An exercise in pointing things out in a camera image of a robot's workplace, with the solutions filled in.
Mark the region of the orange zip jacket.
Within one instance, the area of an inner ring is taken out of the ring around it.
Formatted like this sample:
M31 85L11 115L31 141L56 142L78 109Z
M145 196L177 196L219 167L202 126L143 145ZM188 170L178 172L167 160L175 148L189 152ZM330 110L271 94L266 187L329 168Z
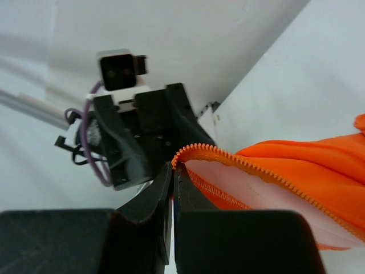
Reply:
M309 223L317 247L364 246L364 115L357 133L312 142L268 140L231 154L190 144L172 160L223 210L283 209Z

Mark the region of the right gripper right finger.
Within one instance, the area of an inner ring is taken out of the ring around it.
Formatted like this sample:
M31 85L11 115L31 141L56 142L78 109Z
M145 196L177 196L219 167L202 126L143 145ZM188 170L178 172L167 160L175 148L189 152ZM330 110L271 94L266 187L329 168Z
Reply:
M178 273L325 273L311 229L298 213L220 210L192 183L174 176Z

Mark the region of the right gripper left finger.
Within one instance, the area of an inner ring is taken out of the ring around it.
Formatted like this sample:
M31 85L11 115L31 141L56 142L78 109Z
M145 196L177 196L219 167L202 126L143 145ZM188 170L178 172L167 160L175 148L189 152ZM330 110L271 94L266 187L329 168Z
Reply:
M163 273L172 166L118 209L1 213L2 273Z

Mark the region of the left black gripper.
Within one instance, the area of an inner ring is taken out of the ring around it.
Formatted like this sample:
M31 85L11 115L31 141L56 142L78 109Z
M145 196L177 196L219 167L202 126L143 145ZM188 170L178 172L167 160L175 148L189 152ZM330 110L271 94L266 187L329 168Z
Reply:
M93 105L117 191L152 180L183 146L214 145L198 123L182 83L136 94L134 109L120 115L110 95L94 98Z

